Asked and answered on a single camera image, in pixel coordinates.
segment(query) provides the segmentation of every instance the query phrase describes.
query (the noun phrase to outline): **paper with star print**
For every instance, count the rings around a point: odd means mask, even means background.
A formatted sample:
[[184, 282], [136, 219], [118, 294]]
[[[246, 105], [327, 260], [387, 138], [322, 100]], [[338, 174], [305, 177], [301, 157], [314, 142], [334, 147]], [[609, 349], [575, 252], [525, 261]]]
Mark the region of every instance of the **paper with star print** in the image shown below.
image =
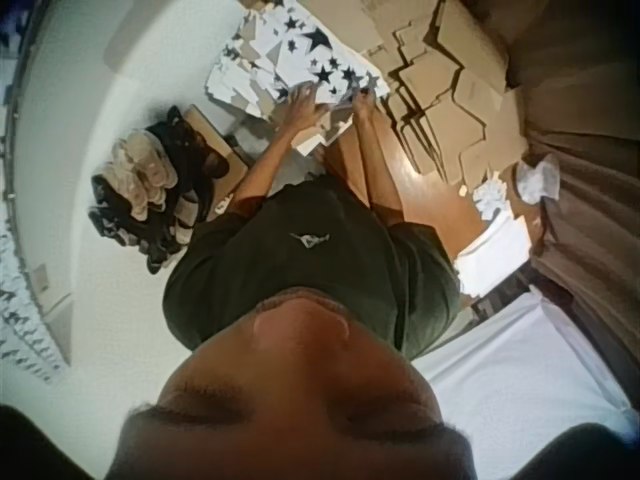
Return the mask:
[[[277, 0], [261, 11], [249, 11], [216, 60], [206, 88], [219, 101], [277, 122], [275, 106], [305, 82], [319, 83], [317, 103], [338, 110], [350, 105], [355, 88], [369, 87], [380, 97], [389, 92], [371, 63], [295, 0]], [[342, 111], [325, 123], [321, 133], [301, 136], [304, 142], [296, 146], [302, 153], [331, 143], [351, 124], [350, 114]]]

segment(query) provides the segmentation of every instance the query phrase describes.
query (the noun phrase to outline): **pile of paper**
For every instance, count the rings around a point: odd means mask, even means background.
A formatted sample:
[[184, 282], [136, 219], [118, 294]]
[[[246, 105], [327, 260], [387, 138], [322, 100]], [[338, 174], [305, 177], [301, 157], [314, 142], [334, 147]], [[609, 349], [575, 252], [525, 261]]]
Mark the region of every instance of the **pile of paper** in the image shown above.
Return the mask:
[[530, 249], [524, 217], [515, 220], [511, 211], [500, 212], [453, 262], [462, 293], [484, 297], [529, 259]]
[[469, 190], [522, 158], [507, 57], [459, 0], [362, 0], [382, 45], [367, 57], [389, 82], [383, 102], [415, 170]]
[[304, 82], [320, 82], [317, 102], [334, 108], [317, 127], [296, 138], [294, 146], [303, 154], [319, 143], [328, 145], [350, 125], [354, 88], [369, 87], [378, 96], [389, 92], [377, 68], [295, 0], [274, 0], [248, 11], [216, 60], [207, 91], [280, 124], [289, 92]]

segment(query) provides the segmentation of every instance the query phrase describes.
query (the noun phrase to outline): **crumpled paper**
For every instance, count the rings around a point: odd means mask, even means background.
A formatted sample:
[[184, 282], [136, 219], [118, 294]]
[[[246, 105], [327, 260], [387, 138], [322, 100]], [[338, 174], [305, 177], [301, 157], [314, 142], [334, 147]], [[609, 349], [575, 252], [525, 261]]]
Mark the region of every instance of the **crumpled paper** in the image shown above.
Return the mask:
[[531, 168], [520, 162], [516, 169], [516, 188], [520, 198], [529, 205], [535, 205], [544, 197], [560, 198], [560, 167], [552, 154], [547, 155]]
[[498, 172], [494, 172], [489, 180], [474, 190], [473, 202], [485, 221], [492, 220], [496, 211], [511, 212], [511, 203], [507, 200], [507, 184], [500, 180]]

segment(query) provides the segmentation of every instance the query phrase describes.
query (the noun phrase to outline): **bed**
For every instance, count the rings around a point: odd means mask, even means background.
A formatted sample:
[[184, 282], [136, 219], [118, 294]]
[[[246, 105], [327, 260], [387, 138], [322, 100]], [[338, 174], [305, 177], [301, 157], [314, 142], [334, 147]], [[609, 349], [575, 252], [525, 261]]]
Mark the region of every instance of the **bed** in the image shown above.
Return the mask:
[[584, 423], [638, 440], [640, 417], [596, 350], [533, 289], [414, 361], [446, 422], [472, 444], [478, 478], [509, 478], [555, 437]]

